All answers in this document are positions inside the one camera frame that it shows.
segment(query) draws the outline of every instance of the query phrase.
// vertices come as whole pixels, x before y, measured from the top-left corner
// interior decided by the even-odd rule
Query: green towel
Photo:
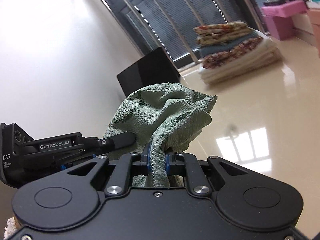
[[[136,176],[136,187],[169,187],[177,185],[176,176],[169,179],[165,172],[164,151],[188,149],[189,143],[211,123],[210,111],[217,96],[193,91],[178,83],[156,84],[129,95],[108,125],[106,136],[124,131],[133,132],[136,142],[108,154],[110,160],[127,152],[142,152],[151,143],[150,175]]]

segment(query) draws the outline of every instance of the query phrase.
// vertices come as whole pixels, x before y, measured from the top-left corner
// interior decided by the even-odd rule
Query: camera lens
[[[28,138],[27,136],[25,136],[25,137],[23,138],[23,142],[28,142],[28,141],[30,141],[29,138]]]
[[[15,136],[15,138],[16,138],[16,140],[17,140],[18,142],[21,141],[21,134],[20,134],[20,132],[19,132],[18,130],[15,130],[15,131],[14,131],[14,136]]]

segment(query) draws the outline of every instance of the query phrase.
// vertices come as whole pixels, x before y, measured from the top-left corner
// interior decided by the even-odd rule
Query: pink box
[[[291,17],[264,16],[264,21],[272,37],[283,41],[294,36]]]
[[[287,2],[275,6],[263,6],[261,10],[265,16],[291,17],[307,11],[306,3],[302,0]]]

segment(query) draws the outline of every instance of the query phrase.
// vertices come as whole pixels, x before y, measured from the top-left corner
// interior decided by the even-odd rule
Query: stack of folded blankets
[[[195,27],[201,45],[199,74],[206,84],[218,83],[281,59],[276,44],[246,23]]]

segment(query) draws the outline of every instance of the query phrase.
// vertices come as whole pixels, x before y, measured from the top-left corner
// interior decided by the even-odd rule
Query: white wall
[[[116,75],[139,58],[100,0],[0,0],[0,122],[101,137],[124,99]],[[1,228],[12,192],[0,183]]]

